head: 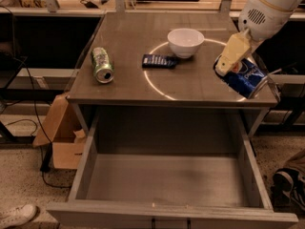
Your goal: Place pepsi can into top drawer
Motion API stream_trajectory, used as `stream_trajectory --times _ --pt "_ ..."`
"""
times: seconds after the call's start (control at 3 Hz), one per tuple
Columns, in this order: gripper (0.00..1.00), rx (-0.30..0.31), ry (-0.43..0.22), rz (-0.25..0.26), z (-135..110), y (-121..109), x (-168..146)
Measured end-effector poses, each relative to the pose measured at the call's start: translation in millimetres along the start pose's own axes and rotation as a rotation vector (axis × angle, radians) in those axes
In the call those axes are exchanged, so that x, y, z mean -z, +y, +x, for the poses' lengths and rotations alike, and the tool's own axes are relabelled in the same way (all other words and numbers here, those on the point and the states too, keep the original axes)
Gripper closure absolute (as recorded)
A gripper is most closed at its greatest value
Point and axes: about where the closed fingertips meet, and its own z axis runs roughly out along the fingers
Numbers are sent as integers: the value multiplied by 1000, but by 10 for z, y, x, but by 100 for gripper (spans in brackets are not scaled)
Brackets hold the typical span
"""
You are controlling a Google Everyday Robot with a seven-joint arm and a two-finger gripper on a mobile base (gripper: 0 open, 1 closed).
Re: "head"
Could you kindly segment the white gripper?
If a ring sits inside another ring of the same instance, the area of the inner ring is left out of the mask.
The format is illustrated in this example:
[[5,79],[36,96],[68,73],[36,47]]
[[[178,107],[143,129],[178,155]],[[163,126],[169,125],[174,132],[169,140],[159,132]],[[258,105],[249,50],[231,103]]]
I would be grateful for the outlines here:
[[233,34],[219,55],[215,71],[225,76],[252,49],[251,41],[273,37],[287,23],[295,9],[292,0],[248,0],[238,18],[241,32]]

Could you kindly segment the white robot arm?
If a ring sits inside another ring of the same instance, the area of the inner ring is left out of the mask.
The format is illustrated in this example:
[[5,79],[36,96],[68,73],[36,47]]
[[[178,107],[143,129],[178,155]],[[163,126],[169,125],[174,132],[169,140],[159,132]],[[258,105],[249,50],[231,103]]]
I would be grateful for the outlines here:
[[248,0],[238,18],[239,32],[228,40],[215,71],[225,76],[238,62],[276,35],[302,0]]

